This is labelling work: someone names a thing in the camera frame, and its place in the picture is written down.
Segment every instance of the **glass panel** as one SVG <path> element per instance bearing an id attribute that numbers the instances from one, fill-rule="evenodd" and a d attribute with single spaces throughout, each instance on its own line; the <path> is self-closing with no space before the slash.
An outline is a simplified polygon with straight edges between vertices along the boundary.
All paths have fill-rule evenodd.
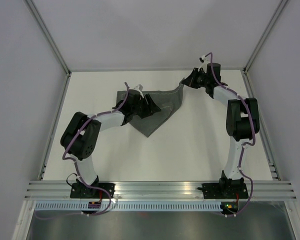
<path id="1" fill-rule="evenodd" d="M 293 240 L 283 203 L 253 202 L 235 218 L 211 212 L 120 212 L 101 216 L 60 216 L 64 211 L 40 211 L 30 233 L 35 240 Z"/>

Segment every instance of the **robotic arm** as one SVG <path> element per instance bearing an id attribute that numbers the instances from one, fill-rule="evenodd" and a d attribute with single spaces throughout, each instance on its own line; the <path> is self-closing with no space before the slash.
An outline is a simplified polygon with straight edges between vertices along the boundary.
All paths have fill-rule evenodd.
<path id="1" fill-rule="evenodd" d="M 205 88 L 205 92 L 213 99 L 227 107 L 226 131 L 230 136 L 230 148 L 227 163 L 221 173 L 219 183 L 205 183 L 201 188 L 205 199 L 232 199 L 238 194 L 241 199 L 247 199 L 248 191 L 244 184 L 242 168 L 245 164 L 247 148 L 252 146 L 252 125 L 246 106 L 251 116 L 254 133 L 260 129 L 258 102 L 255 98 L 243 99 L 236 92 L 229 89 L 226 83 L 221 82 L 221 65 L 208 62 L 206 71 L 202 64 L 194 68 L 192 73 L 182 83 L 190 88 Z"/>
<path id="2" fill-rule="evenodd" d="M 143 119 L 161 111 L 149 94 L 144 95 L 142 93 L 142 88 L 141 85 L 137 85 L 134 89 L 129 90 L 126 93 L 126 100 L 119 101 L 113 108 L 114 110 L 97 114 L 93 119 L 94 114 L 86 115 L 82 112 L 77 112 L 72 117 L 62 135 L 60 143 L 66 152 L 70 154 L 70 158 L 75 161 L 77 172 L 82 178 L 82 180 L 79 178 L 78 181 L 81 181 L 82 184 L 86 183 L 94 187 L 97 187 L 99 184 L 99 178 L 94 170 L 91 156 L 95 149 L 99 132 L 112 127 L 123 126 L 130 122 L 136 115 Z M 83 131 L 75 138 L 75 135 L 84 124 L 86 126 L 83 128 Z M 80 185 L 78 181 L 77 185 L 81 187 L 79 192 L 85 189 L 84 194 L 86 194 L 86 187 Z"/>

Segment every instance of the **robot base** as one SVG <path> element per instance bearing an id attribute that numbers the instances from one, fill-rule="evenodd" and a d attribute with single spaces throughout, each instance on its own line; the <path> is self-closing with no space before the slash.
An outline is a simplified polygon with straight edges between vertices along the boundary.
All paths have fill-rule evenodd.
<path id="1" fill-rule="evenodd" d="M 111 198 L 114 197 L 115 194 L 115 184 L 110 182 L 99 182 L 99 178 L 91 184 L 92 187 L 103 188 L 104 190 L 108 191 Z M 99 199 L 100 194 L 102 199 L 109 199 L 108 195 L 101 190 L 96 190 L 92 188 L 88 188 L 83 185 L 82 182 L 76 180 L 75 183 L 72 184 L 70 198 L 71 199 Z"/>
<path id="2" fill-rule="evenodd" d="M 244 179 L 228 179 L 222 171 L 219 183 L 203 183 L 198 190 L 203 192 L 204 199 L 239 199 L 249 198 L 247 186 Z"/>

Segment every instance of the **wrinkled cloth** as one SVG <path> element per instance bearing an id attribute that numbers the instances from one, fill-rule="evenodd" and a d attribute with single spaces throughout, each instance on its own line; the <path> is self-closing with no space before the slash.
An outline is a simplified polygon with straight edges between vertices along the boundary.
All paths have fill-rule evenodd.
<path id="1" fill-rule="evenodd" d="M 143 119 L 136 115 L 129 123 L 148 138 L 181 107 L 183 89 L 184 85 L 180 82 L 176 89 L 170 91 L 142 91 L 144 95 L 150 94 L 161 111 Z M 126 91 L 118 91 L 116 102 L 123 100 L 125 95 Z"/>

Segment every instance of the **white table surface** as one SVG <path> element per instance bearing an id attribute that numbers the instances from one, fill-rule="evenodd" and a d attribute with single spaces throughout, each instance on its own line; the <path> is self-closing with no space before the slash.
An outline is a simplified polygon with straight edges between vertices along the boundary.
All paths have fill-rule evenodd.
<path id="1" fill-rule="evenodd" d="M 63 161 L 60 139 L 75 112 L 109 110 L 117 91 L 143 85 L 144 91 L 173 90 L 191 71 L 74 72 L 71 75 L 43 180 L 66 180 L 75 172 Z M 247 91 L 239 70 L 222 70 L 222 81 L 240 95 Z M 100 132 L 92 154 L 101 181 L 211 181 L 221 176 L 230 146 L 227 108 L 204 88 L 184 86 L 180 109 L 149 138 L 131 125 Z M 272 180 L 259 134 L 248 148 L 244 172 L 253 180 Z"/>

